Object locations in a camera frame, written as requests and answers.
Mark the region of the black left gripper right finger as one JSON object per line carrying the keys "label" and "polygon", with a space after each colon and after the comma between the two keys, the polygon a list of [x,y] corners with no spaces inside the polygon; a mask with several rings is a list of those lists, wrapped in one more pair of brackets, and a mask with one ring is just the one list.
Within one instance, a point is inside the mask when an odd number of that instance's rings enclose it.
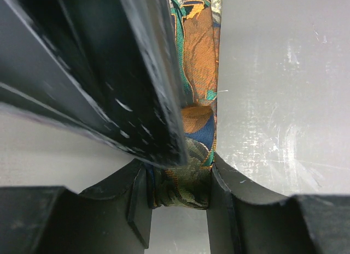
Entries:
{"label": "black left gripper right finger", "polygon": [[211,253],[349,253],[349,196],[286,197],[220,156],[206,211]]}

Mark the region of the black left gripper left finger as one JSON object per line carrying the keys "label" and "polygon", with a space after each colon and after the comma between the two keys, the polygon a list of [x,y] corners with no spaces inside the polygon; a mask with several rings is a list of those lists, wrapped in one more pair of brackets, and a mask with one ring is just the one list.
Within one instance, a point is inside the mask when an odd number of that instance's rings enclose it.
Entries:
{"label": "black left gripper left finger", "polygon": [[63,186],[2,187],[1,253],[143,253],[151,216],[139,160],[78,194]]}

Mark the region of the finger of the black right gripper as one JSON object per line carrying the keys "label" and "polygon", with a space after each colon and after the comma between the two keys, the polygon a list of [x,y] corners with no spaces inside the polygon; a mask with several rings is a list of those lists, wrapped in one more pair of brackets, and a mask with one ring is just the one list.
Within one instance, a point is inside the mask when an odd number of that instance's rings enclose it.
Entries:
{"label": "finger of the black right gripper", "polygon": [[173,32],[168,0],[1,0],[1,108],[183,166]]}

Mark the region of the orange blue leaf-pattern tie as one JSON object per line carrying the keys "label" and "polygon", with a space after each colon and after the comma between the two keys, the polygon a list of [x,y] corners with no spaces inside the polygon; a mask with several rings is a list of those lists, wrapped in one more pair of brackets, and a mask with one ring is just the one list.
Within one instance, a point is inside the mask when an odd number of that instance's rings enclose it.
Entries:
{"label": "orange blue leaf-pattern tie", "polygon": [[206,209],[217,142],[221,0],[169,0],[185,105],[188,162],[147,168],[149,205]]}

